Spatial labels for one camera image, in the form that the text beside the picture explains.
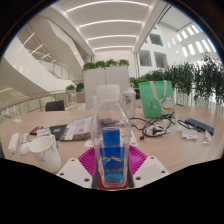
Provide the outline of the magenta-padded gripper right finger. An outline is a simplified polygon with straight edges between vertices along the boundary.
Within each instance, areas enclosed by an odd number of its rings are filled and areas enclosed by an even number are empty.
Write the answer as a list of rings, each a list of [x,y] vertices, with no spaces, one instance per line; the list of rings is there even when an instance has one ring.
[[[169,175],[156,156],[146,156],[134,146],[129,148],[128,187],[140,188]]]

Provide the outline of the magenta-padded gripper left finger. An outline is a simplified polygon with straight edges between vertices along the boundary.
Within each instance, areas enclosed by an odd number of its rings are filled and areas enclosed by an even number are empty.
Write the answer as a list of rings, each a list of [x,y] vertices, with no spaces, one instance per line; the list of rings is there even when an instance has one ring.
[[[70,158],[57,175],[84,188],[97,188],[98,171],[94,148],[88,149],[79,158]]]

